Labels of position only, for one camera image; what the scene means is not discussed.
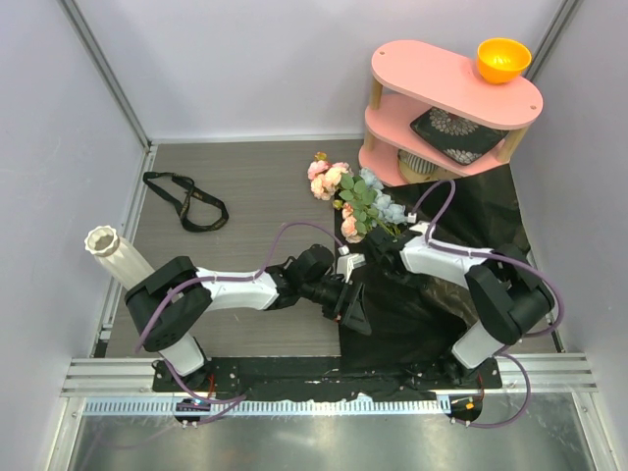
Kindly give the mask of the pink rose stem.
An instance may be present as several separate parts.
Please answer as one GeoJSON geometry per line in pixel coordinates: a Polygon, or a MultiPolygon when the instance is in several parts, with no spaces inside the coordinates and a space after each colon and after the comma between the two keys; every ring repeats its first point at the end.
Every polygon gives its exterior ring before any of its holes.
{"type": "Polygon", "coordinates": [[[307,169],[310,191],[318,200],[358,201],[370,206],[375,191],[368,190],[365,182],[351,170],[348,163],[332,163],[326,153],[317,152],[307,169]]]}
{"type": "Polygon", "coordinates": [[[388,229],[380,211],[375,207],[341,199],[335,199],[333,207],[341,216],[340,234],[348,243],[362,241],[376,228],[388,229]]]}

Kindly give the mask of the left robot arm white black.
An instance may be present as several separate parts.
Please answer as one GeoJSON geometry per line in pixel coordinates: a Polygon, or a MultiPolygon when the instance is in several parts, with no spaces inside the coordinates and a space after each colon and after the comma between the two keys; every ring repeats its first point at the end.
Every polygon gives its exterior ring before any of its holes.
{"type": "Polygon", "coordinates": [[[157,352],[156,377],[176,390],[201,390],[213,367],[190,330],[207,312],[248,308],[272,311],[306,299],[325,318],[369,336],[372,328],[363,302],[364,286],[352,279],[363,256],[347,248],[338,255],[314,244],[298,257],[256,272],[214,272],[179,256],[125,296],[141,346],[157,352]]]}

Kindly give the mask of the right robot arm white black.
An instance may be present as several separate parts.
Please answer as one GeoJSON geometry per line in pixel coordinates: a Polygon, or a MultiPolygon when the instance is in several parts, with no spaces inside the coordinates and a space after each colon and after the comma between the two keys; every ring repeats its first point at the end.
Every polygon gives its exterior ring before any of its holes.
{"type": "Polygon", "coordinates": [[[540,337],[532,329],[553,309],[562,314],[564,302],[516,246],[464,247],[433,240],[434,231],[433,224],[423,222],[401,235],[376,229],[366,236],[366,253],[405,283],[433,277],[468,291],[478,320],[440,361],[446,381],[463,388],[495,354],[527,337],[540,337]]]}

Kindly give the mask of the blue hydrangea stem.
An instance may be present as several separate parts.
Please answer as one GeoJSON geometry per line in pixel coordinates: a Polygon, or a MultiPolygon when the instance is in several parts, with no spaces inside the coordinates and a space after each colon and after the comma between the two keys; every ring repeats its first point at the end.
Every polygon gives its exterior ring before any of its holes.
{"type": "Polygon", "coordinates": [[[401,226],[406,223],[405,207],[395,203],[390,195],[384,193],[384,184],[372,170],[362,168],[359,177],[365,182],[368,190],[375,191],[374,202],[369,206],[369,209],[374,211],[374,216],[369,217],[367,227],[387,228],[391,233],[398,235],[401,226]]]}

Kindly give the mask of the black wrapping paper sheet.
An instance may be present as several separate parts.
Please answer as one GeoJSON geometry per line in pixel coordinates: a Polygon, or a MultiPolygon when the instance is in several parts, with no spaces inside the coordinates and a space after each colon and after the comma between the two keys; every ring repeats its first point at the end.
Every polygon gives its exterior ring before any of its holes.
{"type": "MultiPolygon", "coordinates": [[[[438,241],[477,248],[512,243],[530,250],[508,167],[433,188],[428,183],[388,187],[385,193],[406,209],[420,203],[419,217],[431,220],[442,207],[438,241]]],[[[430,365],[478,320],[468,291],[453,283],[418,276],[409,284],[379,267],[364,276],[369,336],[341,327],[340,360],[345,369],[430,365]]]]}

